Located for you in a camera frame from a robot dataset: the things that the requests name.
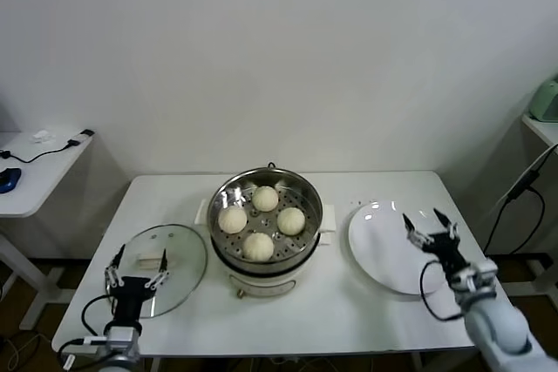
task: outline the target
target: white table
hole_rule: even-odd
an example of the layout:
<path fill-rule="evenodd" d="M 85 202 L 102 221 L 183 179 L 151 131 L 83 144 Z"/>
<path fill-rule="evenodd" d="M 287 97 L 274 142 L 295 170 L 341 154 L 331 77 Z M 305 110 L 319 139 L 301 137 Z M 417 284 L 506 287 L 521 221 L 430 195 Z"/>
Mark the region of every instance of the white table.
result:
<path fill-rule="evenodd" d="M 457 207 L 434 172 L 310 173 L 323 203 L 335 205 L 336 238 L 320 246 L 302 282 L 289 294 L 239 300 L 208 243 L 208 270 L 198 289 L 174 311 L 144 320 L 139 339 L 147 357 L 357 354 L 472 346 L 463 321 L 441 323 L 418 297 L 395 294 L 369 278 L 346 244 L 350 214 L 363 203 L 396 200 L 407 208 L 437 207 L 460 225 L 461 251 L 484 260 Z M 58 350 L 86 335 L 79 317 L 83 306 L 104 293 L 103 272 L 119 247 L 135 234 L 159 224 L 193 225 L 201 200 L 228 175 L 156 175 L 136 178 L 107 229 L 64 319 L 52 340 Z M 205 227 L 196 227 L 208 240 Z M 499 292 L 506 296 L 499 285 Z M 444 287 L 429 301 L 441 315 L 458 307 Z M 99 332 L 111 320 L 99 302 L 87 319 Z M 83 347 L 71 352 L 91 353 Z"/>
<path fill-rule="evenodd" d="M 531 119 L 528 115 L 523 115 L 521 119 L 531 131 L 539 136 L 545 144 L 551 146 L 558 143 L 558 123 L 541 122 Z M 552 232 L 554 226 L 558 223 L 558 214 L 555 215 L 552 222 L 547 223 L 543 227 L 539 235 L 546 236 Z M 527 265 L 536 276 L 533 281 L 526 282 L 508 282 L 502 284 L 508 296 L 533 296 L 545 295 L 558 310 L 558 288 L 555 283 L 558 282 L 558 263 L 552 265 L 545 270 L 538 260 L 528 260 Z"/>
<path fill-rule="evenodd" d="M 30 132 L 3 132 L 0 134 L 0 149 L 9 150 L 21 159 L 31 159 L 41 152 L 63 147 L 68 139 L 76 134 L 78 132 L 56 132 L 54 141 L 37 144 L 31 142 Z M 91 140 L 88 139 L 81 145 L 63 152 L 43 156 L 30 164 L 15 159 L 0 159 L 0 172 L 8 167 L 22 169 L 22 176 L 16 188 L 0 194 L 0 218 L 25 218 L 38 211 Z M 20 324 L 22 330 L 35 327 L 46 304 L 70 302 L 74 291 L 60 289 L 56 285 L 64 269 L 53 268 L 48 275 L 44 275 L 6 239 L 4 234 L 0 234 L 0 260 L 13 271 L 3 284 L 4 295 L 18 276 L 37 290 L 37 296 Z"/>

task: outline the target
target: robotic arm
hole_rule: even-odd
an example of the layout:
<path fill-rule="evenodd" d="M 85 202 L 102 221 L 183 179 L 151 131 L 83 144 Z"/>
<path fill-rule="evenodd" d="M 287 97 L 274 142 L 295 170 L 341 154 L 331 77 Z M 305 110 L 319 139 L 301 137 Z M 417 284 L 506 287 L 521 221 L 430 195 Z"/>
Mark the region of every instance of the robotic arm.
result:
<path fill-rule="evenodd" d="M 487 259 L 470 263 L 459 252 L 456 223 L 434 209 L 443 229 L 423 234 L 403 215 L 408 240 L 434 254 L 455 293 L 466 331 L 495 372 L 556 372 L 558 362 L 546 355 L 535 340 L 525 316 L 505 299 L 496 298 L 498 268 Z"/>
<path fill-rule="evenodd" d="M 111 264 L 105 269 L 106 281 L 109 284 L 109 295 L 115 300 L 116 306 L 112 321 L 105 326 L 102 336 L 89 336 L 84 339 L 66 343 L 58 351 L 61 361 L 63 348 L 68 344 L 82 344 L 99 346 L 99 359 L 93 364 L 101 362 L 105 365 L 100 372 L 126 372 L 134 370 L 140 360 L 140 338 L 142 327 L 140 324 L 141 306 L 144 301 L 154 297 L 155 292 L 167 280 L 170 273 L 167 270 L 167 250 L 160 260 L 159 272 L 153 278 L 136 276 L 120 277 L 118 268 L 125 246 L 114 256 Z M 75 356 L 70 355 L 63 365 L 64 370 L 72 370 L 71 365 Z"/>

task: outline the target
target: green appliance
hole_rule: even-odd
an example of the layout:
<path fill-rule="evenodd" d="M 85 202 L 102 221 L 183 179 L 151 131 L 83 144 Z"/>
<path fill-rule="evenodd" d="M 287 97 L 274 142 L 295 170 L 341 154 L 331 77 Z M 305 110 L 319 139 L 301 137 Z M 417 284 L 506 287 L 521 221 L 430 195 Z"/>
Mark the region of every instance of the green appliance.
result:
<path fill-rule="evenodd" d="M 558 122 L 558 75 L 537 89 L 531 99 L 529 113 L 542 122 Z"/>

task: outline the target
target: white wall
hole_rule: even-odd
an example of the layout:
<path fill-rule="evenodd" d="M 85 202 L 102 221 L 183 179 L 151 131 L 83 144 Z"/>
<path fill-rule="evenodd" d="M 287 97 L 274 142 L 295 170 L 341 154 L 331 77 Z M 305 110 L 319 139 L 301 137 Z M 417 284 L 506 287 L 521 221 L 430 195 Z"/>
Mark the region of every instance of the white wall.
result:
<path fill-rule="evenodd" d="M 0 0 L 0 103 L 97 130 L 126 179 L 434 169 L 485 207 L 557 31 L 555 0 Z"/>

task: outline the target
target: white plate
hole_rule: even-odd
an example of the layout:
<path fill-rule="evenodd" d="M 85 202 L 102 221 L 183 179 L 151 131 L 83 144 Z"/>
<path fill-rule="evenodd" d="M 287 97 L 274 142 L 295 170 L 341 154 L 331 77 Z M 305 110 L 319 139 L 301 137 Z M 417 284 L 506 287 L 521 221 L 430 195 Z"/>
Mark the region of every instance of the white plate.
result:
<path fill-rule="evenodd" d="M 402 294 L 420 295 L 420 271 L 435 259 L 407 239 L 403 212 L 421 233 L 441 231 L 434 214 L 402 211 L 394 201 L 378 201 L 360 208 L 349 225 L 349 244 L 355 259 L 374 280 Z M 444 284 L 441 267 L 428 267 L 423 281 L 426 294 Z"/>

